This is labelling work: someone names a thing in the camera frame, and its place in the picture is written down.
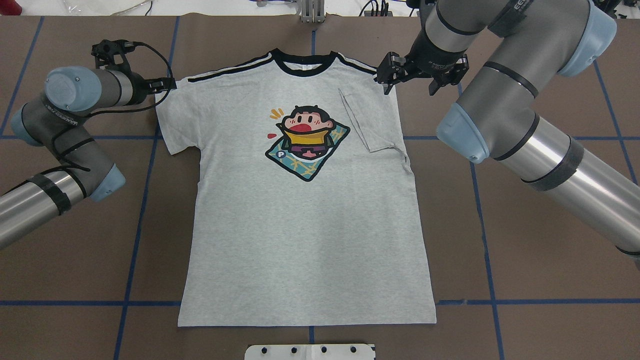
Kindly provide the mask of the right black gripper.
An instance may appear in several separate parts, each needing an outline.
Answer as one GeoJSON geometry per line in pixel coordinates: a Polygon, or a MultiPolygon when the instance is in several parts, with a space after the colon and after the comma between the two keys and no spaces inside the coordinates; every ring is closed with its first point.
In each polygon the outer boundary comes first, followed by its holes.
{"type": "Polygon", "coordinates": [[[469,69],[466,54],[452,66],[436,69],[430,65],[420,66],[416,60],[401,57],[398,53],[390,51],[376,69],[375,82],[382,85],[384,95],[389,95],[397,84],[418,78],[431,79],[429,95],[434,96],[443,87],[458,85],[469,69]]]}

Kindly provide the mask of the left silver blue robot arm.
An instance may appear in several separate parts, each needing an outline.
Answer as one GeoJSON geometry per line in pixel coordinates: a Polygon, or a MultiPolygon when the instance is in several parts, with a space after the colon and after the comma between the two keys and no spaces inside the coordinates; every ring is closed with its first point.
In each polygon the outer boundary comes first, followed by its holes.
{"type": "Polygon", "coordinates": [[[14,134],[44,147],[59,165],[34,174],[1,196],[1,247],[66,214],[83,199],[102,201],[126,184],[109,155],[85,129],[102,109],[138,105],[176,88],[172,75],[144,79],[122,69],[66,66],[51,70],[45,89],[11,119],[14,134]]]}

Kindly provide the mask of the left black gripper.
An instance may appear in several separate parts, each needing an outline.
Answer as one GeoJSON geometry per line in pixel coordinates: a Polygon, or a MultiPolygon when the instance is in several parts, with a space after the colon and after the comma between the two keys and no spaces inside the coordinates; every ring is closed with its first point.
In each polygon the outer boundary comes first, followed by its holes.
{"type": "Polygon", "coordinates": [[[159,94],[162,92],[169,92],[177,89],[175,79],[147,79],[146,80],[146,93],[147,94],[159,94]]]}

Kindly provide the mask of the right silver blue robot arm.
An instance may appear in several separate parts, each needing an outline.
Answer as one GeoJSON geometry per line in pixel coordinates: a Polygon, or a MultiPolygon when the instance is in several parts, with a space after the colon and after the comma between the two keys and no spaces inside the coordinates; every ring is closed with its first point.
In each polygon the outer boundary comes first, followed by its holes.
{"type": "Polygon", "coordinates": [[[621,173],[531,109],[554,76],[575,76],[617,34],[591,0],[408,0],[421,28],[407,55],[389,52],[375,80],[430,78],[430,95],[457,85],[468,48],[487,30],[501,39],[436,129],[467,160],[492,158],[639,260],[640,191],[621,173]]]}

